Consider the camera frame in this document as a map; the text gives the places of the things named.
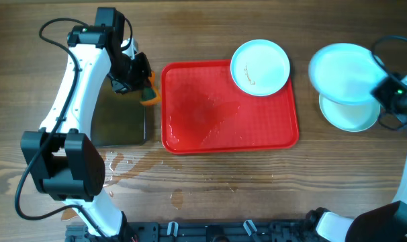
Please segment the orange green sponge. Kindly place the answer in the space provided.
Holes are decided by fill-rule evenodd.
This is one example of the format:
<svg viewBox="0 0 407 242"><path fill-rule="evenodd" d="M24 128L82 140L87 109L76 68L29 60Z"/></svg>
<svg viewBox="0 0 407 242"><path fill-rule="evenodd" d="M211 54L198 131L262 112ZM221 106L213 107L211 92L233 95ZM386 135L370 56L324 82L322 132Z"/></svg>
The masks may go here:
<svg viewBox="0 0 407 242"><path fill-rule="evenodd" d="M144 81L140 103L143 106L153 106L159 102L161 102L161 95L155 86L155 72L152 71L150 76Z"/></svg>

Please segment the white plate with brown streak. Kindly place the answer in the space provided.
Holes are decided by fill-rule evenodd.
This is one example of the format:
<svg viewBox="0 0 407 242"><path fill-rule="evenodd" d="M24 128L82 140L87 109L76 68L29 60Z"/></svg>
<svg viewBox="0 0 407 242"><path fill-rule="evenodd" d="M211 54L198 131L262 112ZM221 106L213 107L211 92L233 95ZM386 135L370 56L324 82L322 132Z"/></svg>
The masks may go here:
<svg viewBox="0 0 407 242"><path fill-rule="evenodd" d="M387 77L370 50L349 43L321 48L309 63L308 75L319 94L345 105L372 102L371 91Z"/></svg>

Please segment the white plate with sauce squiggle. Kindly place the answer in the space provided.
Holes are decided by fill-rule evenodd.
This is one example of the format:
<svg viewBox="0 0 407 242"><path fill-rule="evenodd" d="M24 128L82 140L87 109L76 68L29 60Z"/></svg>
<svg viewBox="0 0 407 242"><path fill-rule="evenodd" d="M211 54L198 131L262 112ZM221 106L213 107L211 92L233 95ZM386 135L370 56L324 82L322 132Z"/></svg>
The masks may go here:
<svg viewBox="0 0 407 242"><path fill-rule="evenodd" d="M289 79L287 54L276 43L256 39L245 42L234 52L230 73L243 92L264 97L280 91Z"/></svg>

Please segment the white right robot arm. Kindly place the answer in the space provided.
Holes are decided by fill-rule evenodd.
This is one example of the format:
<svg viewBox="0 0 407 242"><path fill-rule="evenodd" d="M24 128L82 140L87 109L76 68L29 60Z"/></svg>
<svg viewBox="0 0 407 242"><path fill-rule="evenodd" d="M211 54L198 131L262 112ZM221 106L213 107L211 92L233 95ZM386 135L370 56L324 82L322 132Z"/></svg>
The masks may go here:
<svg viewBox="0 0 407 242"><path fill-rule="evenodd" d="M407 76L382 79L372 94L407 125ZM354 219L317 208L307 213L303 227L327 241L402 241L407 235L407 158L392 203Z"/></svg>

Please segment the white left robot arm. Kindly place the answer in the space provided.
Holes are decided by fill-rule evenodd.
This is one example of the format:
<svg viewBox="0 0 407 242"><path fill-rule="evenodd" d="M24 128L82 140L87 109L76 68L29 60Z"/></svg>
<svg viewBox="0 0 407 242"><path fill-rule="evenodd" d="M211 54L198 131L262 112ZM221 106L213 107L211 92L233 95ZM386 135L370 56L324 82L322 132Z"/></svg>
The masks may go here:
<svg viewBox="0 0 407 242"><path fill-rule="evenodd" d="M53 106L40 128L27 131L21 150L37 191L72 208L87 225L92 241L135 241L125 214L103 189L105 163L90 132L99 91L105 79L116 93L139 91L140 103L160 102L155 76L124 24L79 23L64 50L68 64Z"/></svg>

